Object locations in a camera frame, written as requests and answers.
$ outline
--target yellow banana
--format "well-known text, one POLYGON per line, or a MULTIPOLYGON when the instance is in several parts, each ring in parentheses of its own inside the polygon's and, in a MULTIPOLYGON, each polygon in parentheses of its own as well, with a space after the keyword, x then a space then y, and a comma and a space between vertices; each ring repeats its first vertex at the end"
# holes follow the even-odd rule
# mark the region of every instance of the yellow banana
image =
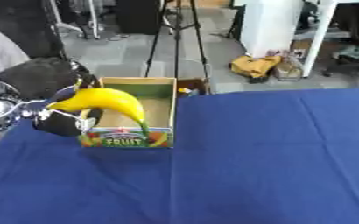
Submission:
POLYGON ((113 88, 83 88, 78 90, 73 97, 51 103, 47 107, 62 109, 66 112, 92 108, 114 109, 129 116, 140 125, 145 125, 143 105, 133 95, 113 88))

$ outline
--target fruit box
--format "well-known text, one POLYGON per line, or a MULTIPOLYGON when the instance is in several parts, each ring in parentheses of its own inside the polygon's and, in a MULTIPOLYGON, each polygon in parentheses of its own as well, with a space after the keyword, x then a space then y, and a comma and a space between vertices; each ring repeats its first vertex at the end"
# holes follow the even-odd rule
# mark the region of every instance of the fruit box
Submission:
POLYGON ((101 121, 79 136, 85 147, 172 148, 177 81, 174 78, 101 78, 106 88, 123 90, 143 104, 148 143, 140 126, 117 111, 104 109, 101 121))

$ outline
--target metallic robot arm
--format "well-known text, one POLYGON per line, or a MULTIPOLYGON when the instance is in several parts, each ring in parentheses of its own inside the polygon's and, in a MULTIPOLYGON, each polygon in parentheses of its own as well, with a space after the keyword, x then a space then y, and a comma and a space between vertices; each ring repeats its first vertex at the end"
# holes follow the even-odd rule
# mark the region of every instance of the metallic robot arm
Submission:
MULTIPOLYGON (((96 77, 74 61, 33 59, 9 68, 0 73, 0 135, 19 119, 28 118, 38 130, 77 136, 83 131, 85 122, 77 113, 48 110, 42 105, 70 98, 76 88, 99 86, 96 77), (64 123, 69 123, 65 129, 61 125, 64 123)), ((92 109, 90 115, 99 121, 102 112, 92 109)))

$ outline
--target banana stem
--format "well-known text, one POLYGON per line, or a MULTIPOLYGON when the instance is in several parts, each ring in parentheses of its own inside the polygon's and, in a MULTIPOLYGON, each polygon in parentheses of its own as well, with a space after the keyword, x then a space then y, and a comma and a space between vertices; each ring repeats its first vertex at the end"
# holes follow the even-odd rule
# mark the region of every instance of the banana stem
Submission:
POLYGON ((139 125, 143 131, 143 135, 144 135, 144 144, 145 144, 145 147, 148 147, 149 146, 149 138, 150 138, 150 133, 149 133, 149 130, 148 130, 148 125, 146 122, 139 122, 139 125))

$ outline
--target tripod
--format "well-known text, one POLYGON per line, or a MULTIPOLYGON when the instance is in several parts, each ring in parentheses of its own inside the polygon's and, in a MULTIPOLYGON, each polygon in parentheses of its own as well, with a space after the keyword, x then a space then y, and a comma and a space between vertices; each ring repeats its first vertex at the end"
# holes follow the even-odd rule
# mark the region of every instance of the tripod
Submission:
POLYGON ((191 5, 191 9, 192 9, 192 15, 193 15, 194 23, 186 25, 186 26, 181 26, 181 22, 182 22, 182 18, 183 18, 182 17, 182 0, 176 0, 175 26, 171 26, 171 25, 167 25, 167 24, 163 23, 164 22, 164 17, 165 17, 165 12, 166 12, 166 9, 167 9, 168 1, 169 0, 164 1, 163 7, 161 9, 161 12, 159 13, 159 28, 158 28, 157 33, 155 34, 155 38, 153 40, 150 58, 146 62, 147 63, 147 69, 145 71, 145 77, 148 77, 148 74, 149 74, 149 72, 151 70, 151 64, 152 64, 153 56, 154 56, 154 54, 156 52, 156 48, 157 48, 157 44, 158 44, 158 40, 159 40, 160 30, 162 29, 163 25, 166 25, 169 28, 172 28, 174 30, 174 39, 175 39, 174 77, 178 78, 178 76, 179 76, 181 32, 183 30, 187 29, 187 28, 194 27, 195 30, 196 30, 197 41, 199 42, 201 63, 203 65, 205 78, 207 80, 208 79, 207 59, 205 57, 204 48, 203 48, 203 45, 202 45, 202 42, 201 42, 201 33, 200 33, 200 27, 201 26, 200 26, 199 19, 198 19, 198 16, 197 16, 196 4, 194 3, 194 0, 190 0, 190 5, 191 5))

